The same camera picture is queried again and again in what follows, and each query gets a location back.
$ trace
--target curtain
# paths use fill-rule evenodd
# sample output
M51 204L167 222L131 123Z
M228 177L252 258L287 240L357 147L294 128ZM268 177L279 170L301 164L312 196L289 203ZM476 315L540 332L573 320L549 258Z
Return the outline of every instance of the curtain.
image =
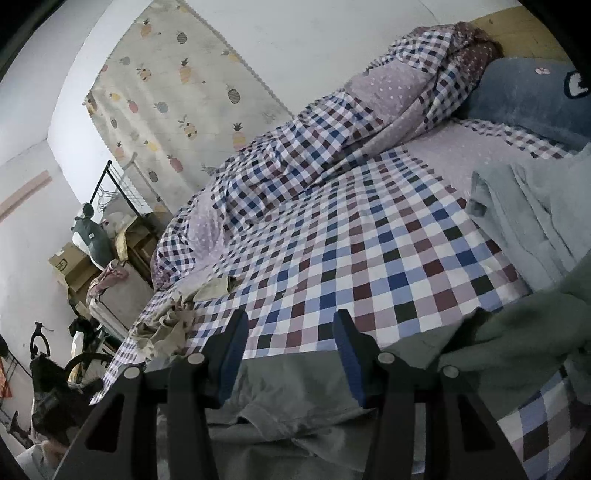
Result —
M175 212L228 157L291 118L188 5L153 2L100 71L85 105L148 204Z

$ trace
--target blue pillow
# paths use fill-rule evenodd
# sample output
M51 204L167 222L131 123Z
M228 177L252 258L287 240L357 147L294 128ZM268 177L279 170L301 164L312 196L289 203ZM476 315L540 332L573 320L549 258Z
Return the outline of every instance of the blue pillow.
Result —
M582 150L591 142L591 96L567 97L564 81L574 69L556 60L495 60L456 116L520 125Z

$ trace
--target white wall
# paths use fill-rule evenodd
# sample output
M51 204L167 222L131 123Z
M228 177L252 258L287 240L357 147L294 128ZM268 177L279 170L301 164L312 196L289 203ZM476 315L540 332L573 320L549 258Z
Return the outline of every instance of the white wall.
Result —
M50 358L65 366L72 345L68 325L74 315L66 290L47 260L71 239L70 227L80 204L46 141L0 166L0 202L44 170L49 171L51 183L0 222L0 334L18 360L28 366L34 322L41 322L54 330L44 330ZM31 381L17 368L10 385L14 397L6 399L2 408L10 416L18 410L19 424L26 429L33 400Z
M364 69L419 25L472 20L516 0L189 0L294 113ZM64 175L87 201L111 154L82 101L105 60L150 0L114 0L64 82L48 141Z
M0 164L47 138L68 70L111 0L67 0L29 39L0 83Z

